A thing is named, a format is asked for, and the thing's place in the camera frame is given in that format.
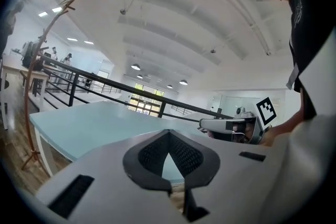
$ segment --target white ceiling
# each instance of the white ceiling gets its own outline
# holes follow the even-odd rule
[[[37,14],[58,1],[29,3]],[[285,2],[78,0],[73,6],[76,10],[60,18],[53,32],[69,45],[67,37],[92,40],[131,77],[139,72],[130,65],[138,63],[142,75],[164,79],[175,89],[187,79],[189,87],[219,90],[255,88],[250,75],[271,76],[272,71],[280,80],[271,85],[279,87],[290,70],[290,9]],[[127,9],[126,15],[121,9]],[[47,24],[51,16],[39,19]],[[235,78],[251,81],[236,83]],[[268,80],[257,81],[260,88],[269,87],[264,85]]]

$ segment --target wooden floor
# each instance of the wooden floor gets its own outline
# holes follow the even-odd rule
[[[9,82],[9,87],[5,90],[6,102],[8,103],[8,130],[4,130],[1,122],[0,158],[8,174],[12,177],[13,183],[17,187],[23,188],[34,195],[40,186],[48,180],[48,176],[43,172],[38,162],[33,159],[29,161],[24,170],[21,170],[24,161],[30,155],[24,120],[22,78],[8,74],[6,80]],[[38,112],[31,102],[28,103],[28,107],[29,114]],[[31,124],[30,132],[33,136],[34,145],[38,148],[34,128]],[[70,161],[56,150],[52,149],[52,152],[59,170],[70,164]],[[180,211],[183,208],[183,200],[184,186],[173,187],[171,201]]]

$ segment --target desk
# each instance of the desk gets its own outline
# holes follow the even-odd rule
[[[58,172],[50,146],[75,161],[96,147],[163,129],[205,136],[191,124],[155,118],[106,101],[31,114],[30,121],[35,127],[39,151],[50,176]],[[172,182],[183,179],[170,156],[163,177]]]
[[[5,113],[5,81],[7,74],[15,74],[20,75],[20,71],[22,71],[25,75],[28,74],[28,69],[22,66],[21,60],[12,55],[3,55],[2,58],[2,83],[1,83],[1,113],[2,113],[2,121],[4,123],[4,129],[8,129],[7,125],[7,116]],[[46,88],[46,83],[48,79],[48,75],[41,71],[33,71],[31,73],[31,80],[33,79],[41,79],[43,80],[41,95],[40,95],[40,111],[43,111],[43,100],[44,100],[44,92]]]

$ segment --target ceiling light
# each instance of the ceiling light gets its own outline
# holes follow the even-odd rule
[[[132,64],[131,67],[135,70],[141,70],[140,66],[137,63]]]
[[[48,13],[46,13],[46,12],[42,12],[42,13],[40,13],[38,16],[43,17],[43,16],[46,16],[46,15],[48,15]]]
[[[182,85],[188,85],[188,82],[185,79],[183,79],[183,80],[180,81],[180,84],[182,84]]]
[[[62,10],[61,7],[53,8],[53,9],[52,9],[52,11],[55,12],[55,13],[56,13],[56,12],[60,12],[61,10]]]

